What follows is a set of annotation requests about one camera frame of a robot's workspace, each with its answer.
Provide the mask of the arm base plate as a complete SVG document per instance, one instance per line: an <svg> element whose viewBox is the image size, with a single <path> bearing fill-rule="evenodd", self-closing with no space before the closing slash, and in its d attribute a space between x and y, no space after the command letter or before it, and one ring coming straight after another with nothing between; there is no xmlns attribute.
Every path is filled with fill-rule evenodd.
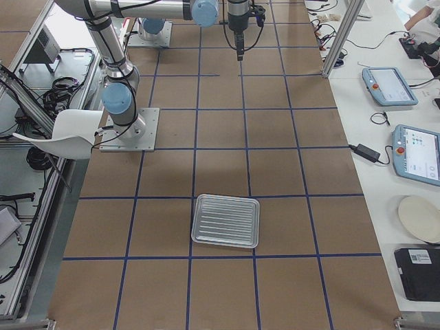
<svg viewBox="0 0 440 330"><path fill-rule="evenodd" d="M166 21L158 34L149 34L140 28L141 34L132 34L128 47L136 48L169 48L173 23Z"/></svg>
<svg viewBox="0 0 440 330"><path fill-rule="evenodd" d="M99 145L99 149L102 152L153 152L155 150L160 109L139 108L137 112L137 120L131 125L129 130L121 136L119 136L119 134L121 134L125 128L118 125L115 126L111 116L107 116L106 125L113 126L113 128L105 130L103 133L102 144Z"/></svg>

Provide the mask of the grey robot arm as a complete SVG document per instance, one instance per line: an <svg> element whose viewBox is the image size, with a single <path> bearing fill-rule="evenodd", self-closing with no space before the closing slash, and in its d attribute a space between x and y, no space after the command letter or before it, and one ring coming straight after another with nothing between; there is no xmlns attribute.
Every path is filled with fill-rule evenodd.
<svg viewBox="0 0 440 330"><path fill-rule="evenodd" d="M165 19L149 19L139 18L138 20L138 35L141 40L153 42L156 41L164 29Z"/></svg>
<svg viewBox="0 0 440 330"><path fill-rule="evenodd" d="M143 28L163 25L167 19L183 19L207 28L217 22L220 12L217 1L57 1L57 5L85 23L98 48L107 74L102 103L113 121L115 139L127 144L144 137L147 122L135 99L139 71L128 59L112 19L140 19Z"/></svg>

